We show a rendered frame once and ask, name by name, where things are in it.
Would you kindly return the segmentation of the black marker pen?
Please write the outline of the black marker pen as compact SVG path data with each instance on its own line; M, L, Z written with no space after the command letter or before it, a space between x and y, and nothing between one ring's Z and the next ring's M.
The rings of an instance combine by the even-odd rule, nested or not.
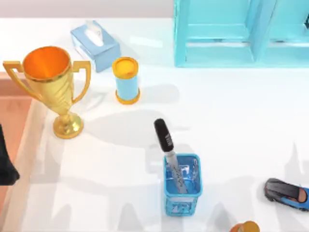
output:
M179 194L187 194L188 190L184 182L182 170L178 164L177 155L174 151L174 144L168 127L162 118L154 121L154 128L157 134L162 151L165 153L166 161L170 167L172 177Z

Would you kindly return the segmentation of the blue and orange can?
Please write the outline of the blue and orange can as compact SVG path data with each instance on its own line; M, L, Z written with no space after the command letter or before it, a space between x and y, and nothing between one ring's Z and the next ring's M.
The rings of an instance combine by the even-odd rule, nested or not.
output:
M116 80L116 97L121 104L130 105L139 100L138 62L131 57L120 57L112 64Z

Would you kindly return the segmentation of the blue tissue box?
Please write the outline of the blue tissue box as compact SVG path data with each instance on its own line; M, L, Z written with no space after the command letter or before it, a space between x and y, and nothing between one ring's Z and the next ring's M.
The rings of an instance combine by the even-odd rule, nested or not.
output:
M87 20L70 34L75 50L98 73L111 67L121 55L118 41L95 20Z

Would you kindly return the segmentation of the light blue rack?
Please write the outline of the light blue rack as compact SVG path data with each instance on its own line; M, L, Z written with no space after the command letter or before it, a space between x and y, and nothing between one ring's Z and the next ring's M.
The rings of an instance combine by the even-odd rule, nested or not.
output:
M174 0L177 67L309 68L309 0Z

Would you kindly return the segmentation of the blue mesh pen holder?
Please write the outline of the blue mesh pen holder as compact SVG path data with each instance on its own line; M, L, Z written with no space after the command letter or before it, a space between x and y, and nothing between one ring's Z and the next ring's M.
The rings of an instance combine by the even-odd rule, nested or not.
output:
M203 189L200 159L194 153L178 153L177 159L188 192L178 193L171 169L167 161L164 161L165 211L171 217L191 216L195 213Z

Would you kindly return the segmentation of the gold trophy cup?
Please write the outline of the gold trophy cup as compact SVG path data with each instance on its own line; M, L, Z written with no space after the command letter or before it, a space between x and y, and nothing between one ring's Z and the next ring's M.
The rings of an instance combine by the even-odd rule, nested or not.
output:
M54 134L62 139L78 136L83 120L70 112L88 91L91 80L91 63L87 60L71 61L68 52L57 46L44 46L31 51L20 61L4 61L10 78L29 96L42 102L57 113L53 123ZM73 74L85 70L85 85L74 97Z

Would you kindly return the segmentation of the shallow salmon-coloured box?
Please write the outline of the shallow salmon-coloured box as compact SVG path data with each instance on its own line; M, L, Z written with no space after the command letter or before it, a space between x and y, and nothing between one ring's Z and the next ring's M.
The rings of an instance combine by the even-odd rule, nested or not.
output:
M20 173L9 187L0 187L0 232L21 232L30 176L41 143L46 108L0 72L0 123L8 153Z

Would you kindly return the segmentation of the orange round object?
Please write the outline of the orange round object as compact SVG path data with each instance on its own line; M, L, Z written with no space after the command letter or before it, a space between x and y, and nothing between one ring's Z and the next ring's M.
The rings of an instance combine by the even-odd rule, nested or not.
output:
M260 232L260 228L256 222L249 220L236 224L229 232Z

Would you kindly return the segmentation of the grey and blue shoe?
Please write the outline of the grey and blue shoe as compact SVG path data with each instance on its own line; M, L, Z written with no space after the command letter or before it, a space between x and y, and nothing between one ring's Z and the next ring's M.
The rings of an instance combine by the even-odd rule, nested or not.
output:
M302 212L309 212L309 188L269 178L264 184L265 197Z

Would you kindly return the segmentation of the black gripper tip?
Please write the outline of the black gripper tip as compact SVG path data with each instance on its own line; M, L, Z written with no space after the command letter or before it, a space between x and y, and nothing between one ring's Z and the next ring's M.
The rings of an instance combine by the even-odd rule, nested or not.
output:
M2 126L0 124L0 186L12 186L19 178L20 174L8 155Z

